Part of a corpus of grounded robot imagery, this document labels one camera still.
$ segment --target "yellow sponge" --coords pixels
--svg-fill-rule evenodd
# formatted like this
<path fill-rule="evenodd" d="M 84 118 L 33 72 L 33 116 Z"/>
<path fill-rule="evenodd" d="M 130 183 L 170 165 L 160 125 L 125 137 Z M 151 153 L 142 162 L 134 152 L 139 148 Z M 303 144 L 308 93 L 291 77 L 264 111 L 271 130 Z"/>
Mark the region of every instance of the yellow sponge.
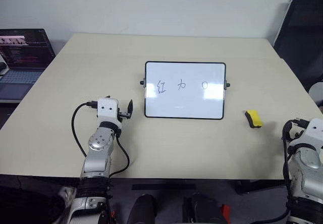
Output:
<path fill-rule="evenodd" d="M 258 112 L 254 109 L 249 109 L 245 113 L 249 125 L 251 128 L 260 128 L 263 126 L 263 123 L 258 115 Z"/>

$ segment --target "laptop screen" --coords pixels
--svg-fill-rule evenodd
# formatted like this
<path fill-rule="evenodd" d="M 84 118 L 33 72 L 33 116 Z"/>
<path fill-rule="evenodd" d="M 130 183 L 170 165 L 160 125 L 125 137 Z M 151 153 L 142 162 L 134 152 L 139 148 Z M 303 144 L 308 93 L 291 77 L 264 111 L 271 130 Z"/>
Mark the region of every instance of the laptop screen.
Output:
<path fill-rule="evenodd" d="M 43 29 L 0 29 L 0 53 L 10 69 L 45 69 L 55 58 Z"/>

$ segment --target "laptop keyboard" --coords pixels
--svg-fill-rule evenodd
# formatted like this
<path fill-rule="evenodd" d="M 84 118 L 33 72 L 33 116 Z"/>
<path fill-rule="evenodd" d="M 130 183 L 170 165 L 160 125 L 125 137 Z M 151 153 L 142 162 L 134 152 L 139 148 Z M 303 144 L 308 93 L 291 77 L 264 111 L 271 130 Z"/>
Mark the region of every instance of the laptop keyboard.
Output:
<path fill-rule="evenodd" d="M 13 71 L 9 70 L 1 79 L 0 83 L 19 83 L 19 84 L 34 84 L 41 71 Z"/>

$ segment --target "white wall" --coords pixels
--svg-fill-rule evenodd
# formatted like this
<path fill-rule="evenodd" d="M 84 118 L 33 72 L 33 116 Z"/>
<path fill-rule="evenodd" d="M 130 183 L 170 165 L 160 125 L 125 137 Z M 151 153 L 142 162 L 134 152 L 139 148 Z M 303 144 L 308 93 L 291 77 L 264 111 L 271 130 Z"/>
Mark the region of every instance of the white wall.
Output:
<path fill-rule="evenodd" d="M 288 0 L 0 0 L 0 28 L 44 28 L 58 52 L 73 32 L 265 37 Z"/>

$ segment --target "red component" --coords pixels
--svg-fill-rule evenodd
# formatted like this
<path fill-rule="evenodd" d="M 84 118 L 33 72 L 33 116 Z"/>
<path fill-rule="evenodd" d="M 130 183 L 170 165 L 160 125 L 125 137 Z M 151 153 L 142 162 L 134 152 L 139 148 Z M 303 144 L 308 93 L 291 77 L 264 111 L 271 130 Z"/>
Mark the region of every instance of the red component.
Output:
<path fill-rule="evenodd" d="M 112 218 L 116 218 L 116 212 L 115 212 L 115 211 L 112 211 L 112 212 L 111 212 L 111 217 L 112 217 Z"/>
<path fill-rule="evenodd" d="M 231 221 L 230 221 L 230 206 L 222 205 L 221 211 L 222 211 L 222 215 L 227 220 L 228 224 L 231 224 Z"/>

